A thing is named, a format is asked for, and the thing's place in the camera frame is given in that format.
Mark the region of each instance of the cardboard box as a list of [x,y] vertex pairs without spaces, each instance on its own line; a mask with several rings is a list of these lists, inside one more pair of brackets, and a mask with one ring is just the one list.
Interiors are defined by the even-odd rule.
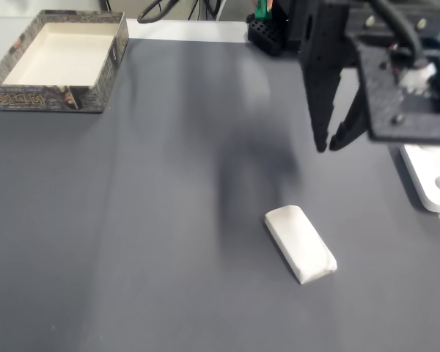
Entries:
[[0,110],[102,112],[127,41],[123,12],[41,11],[0,61]]

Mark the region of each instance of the cable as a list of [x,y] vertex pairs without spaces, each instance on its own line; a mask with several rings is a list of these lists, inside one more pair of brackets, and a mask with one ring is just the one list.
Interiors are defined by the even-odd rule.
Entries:
[[196,2],[194,3],[194,6],[192,7],[191,13],[189,14],[188,21],[191,19],[191,16],[194,13],[194,10],[196,9],[198,2],[199,2],[199,0],[196,0]]
[[166,16],[168,14],[169,11],[171,11],[173,6],[175,6],[178,1],[179,0],[169,0],[168,4],[166,4],[166,6],[162,9],[162,11],[160,11],[160,13],[158,13],[156,16],[154,16],[152,18],[144,19],[144,17],[147,15],[147,13],[149,13],[152,10],[152,8],[154,8],[156,5],[160,4],[161,0],[155,0],[150,5],[148,5],[148,7],[145,10],[143,10],[143,12],[137,18],[137,22],[139,22],[139,23],[153,23],[153,22],[161,20],[164,16]]
[[216,0],[215,3],[215,9],[212,10],[212,7],[210,6],[210,2],[207,0],[204,0],[205,2],[205,6],[207,7],[208,12],[210,13],[210,15],[215,18],[217,16],[217,14],[219,13],[220,10],[220,5],[221,5],[221,0]]
[[407,18],[387,0],[368,0],[375,12],[386,22],[388,27],[395,33],[396,38],[406,43],[414,58],[414,66],[421,68],[427,65],[424,57],[422,42],[416,30]]

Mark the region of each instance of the white table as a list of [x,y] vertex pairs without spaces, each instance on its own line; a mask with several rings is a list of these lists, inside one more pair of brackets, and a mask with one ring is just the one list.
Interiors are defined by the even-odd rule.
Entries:
[[[26,28],[31,18],[0,18],[0,59],[19,34]],[[157,23],[139,25],[136,20],[128,19],[131,38],[152,40],[188,40],[205,42],[246,43],[247,26],[241,22],[188,22],[159,21]],[[344,70],[342,81],[335,101],[330,131],[343,118],[350,106],[356,91],[356,74],[354,70]]]

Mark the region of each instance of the white block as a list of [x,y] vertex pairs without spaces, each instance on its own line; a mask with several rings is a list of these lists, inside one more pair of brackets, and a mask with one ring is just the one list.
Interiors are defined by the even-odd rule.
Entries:
[[265,223],[301,284],[337,270],[334,256],[296,205],[268,212]]

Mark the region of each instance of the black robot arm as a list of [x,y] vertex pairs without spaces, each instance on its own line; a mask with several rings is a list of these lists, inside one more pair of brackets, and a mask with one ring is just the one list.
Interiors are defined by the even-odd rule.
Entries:
[[440,144],[440,0],[274,0],[272,12],[272,22],[249,24],[249,39],[270,54],[299,52],[319,152],[345,67],[357,69],[360,86],[330,150],[365,131]]

